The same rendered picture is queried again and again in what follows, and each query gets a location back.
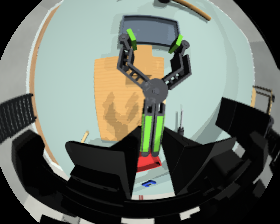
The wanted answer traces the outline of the red shallow tray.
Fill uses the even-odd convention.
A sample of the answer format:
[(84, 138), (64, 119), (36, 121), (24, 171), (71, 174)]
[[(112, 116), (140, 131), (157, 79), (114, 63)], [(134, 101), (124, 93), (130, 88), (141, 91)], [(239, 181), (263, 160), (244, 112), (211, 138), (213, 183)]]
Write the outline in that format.
[(156, 167), (159, 167), (159, 166), (162, 166), (159, 156), (152, 157), (151, 156), (151, 151), (150, 151), (148, 157), (142, 157), (141, 152), (140, 152), (139, 163), (138, 163), (138, 168), (137, 168), (136, 173), (146, 171), (146, 170), (150, 170), (150, 169), (153, 169), (153, 168), (156, 168)]

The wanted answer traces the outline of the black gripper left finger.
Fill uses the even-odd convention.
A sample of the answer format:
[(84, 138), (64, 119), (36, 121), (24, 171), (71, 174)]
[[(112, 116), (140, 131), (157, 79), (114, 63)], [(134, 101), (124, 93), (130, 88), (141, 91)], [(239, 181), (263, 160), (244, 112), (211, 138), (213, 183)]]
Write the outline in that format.
[(118, 175), (127, 199), (131, 199), (139, 161), (141, 139), (142, 126), (137, 126), (111, 147), (68, 141), (65, 143), (65, 149), (74, 165)]

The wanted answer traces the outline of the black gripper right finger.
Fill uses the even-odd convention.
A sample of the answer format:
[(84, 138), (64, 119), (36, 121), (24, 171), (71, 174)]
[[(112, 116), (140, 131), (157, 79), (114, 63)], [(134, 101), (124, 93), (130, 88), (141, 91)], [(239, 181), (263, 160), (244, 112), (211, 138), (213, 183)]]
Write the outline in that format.
[(236, 137), (230, 137), (203, 145), (164, 126), (161, 145), (175, 196), (188, 193), (187, 187), (202, 172), (209, 160), (233, 149), (235, 143)]

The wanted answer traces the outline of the black mallet with wooden handle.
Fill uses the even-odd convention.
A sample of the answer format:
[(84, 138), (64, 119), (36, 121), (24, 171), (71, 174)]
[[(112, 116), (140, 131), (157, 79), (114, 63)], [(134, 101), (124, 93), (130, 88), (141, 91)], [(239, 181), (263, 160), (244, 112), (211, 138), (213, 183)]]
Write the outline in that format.
[[(158, 0), (159, 2), (161, 3), (169, 3), (170, 0)], [(207, 15), (205, 12), (203, 12), (202, 10), (200, 10), (199, 8), (195, 7), (194, 5), (184, 1), (184, 0), (171, 0), (171, 1), (174, 1), (178, 4), (181, 4), (191, 10), (193, 10), (194, 12), (196, 12), (197, 14), (201, 15), (203, 18), (205, 18), (206, 20), (210, 21), (211, 20), (211, 17), (209, 15)]]

